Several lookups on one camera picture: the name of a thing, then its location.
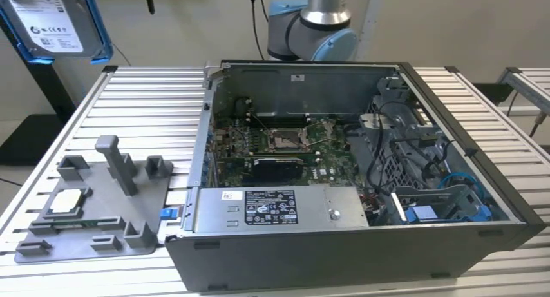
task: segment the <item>hard drive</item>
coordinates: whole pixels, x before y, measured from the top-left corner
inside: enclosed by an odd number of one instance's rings
[[[112,57],[111,40],[95,0],[0,0],[0,14],[28,62],[84,57],[92,64]]]

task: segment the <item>power supply label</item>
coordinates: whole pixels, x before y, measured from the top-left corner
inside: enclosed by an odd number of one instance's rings
[[[294,191],[246,191],[245,208],[249,225],[298,224]]]

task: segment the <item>hard drive label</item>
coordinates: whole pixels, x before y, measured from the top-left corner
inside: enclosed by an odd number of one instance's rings
[[[10,0],[32,42],[51,52],[83,52],[63,0]]]
[[[246,191],[245,209],[249,225],[298,224],[294,191]]]

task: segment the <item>aluminum extrusion table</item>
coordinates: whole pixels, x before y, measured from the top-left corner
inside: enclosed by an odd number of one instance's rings
[[[550,68],[506,68],[498,83],[506,83],[550,114]]]
[[[461,73],[417,68],[489,158],[550,224],[550,157],[524,134]],[[187,289],[159,248],[149,256],[126,256],[18,265],[14,253],[26,229],[56,184],[56,163],[94,151],[100,135],[116,134],[135,160],[162,155],[174,161],[167,206],[183,204],[187,175],[205,95],[202,68],[119,68],[103,73],[44,159],[0,217],[0,292],[10,296],[177,296]],[[179,228],[163,221],[161,239]],[[550,228],[518,250],[489,255],[458,279],[350,287],[249,292],[231,296],[550,296]]]

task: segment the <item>white wall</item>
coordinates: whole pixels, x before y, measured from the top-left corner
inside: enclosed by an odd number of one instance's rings
[[[259,59],[250,0],[96,0],[112,42],[132,66],[203,66],[222,59]],[[353,27],[359,31],[369,0],[349,0]],[[267,23],[257,1],[259,41],[267,55]],[[115,54],[111,64],[126,65]],[[58,60],[56,69],[74,99],[80,100],[104,65]]]
[[[370,61],[454,65],[476,82],[550,66],[549,0],[383,0]]]
[[[34,113],[52,112],[10,40],[0,33],[0,121],[23,120]]]

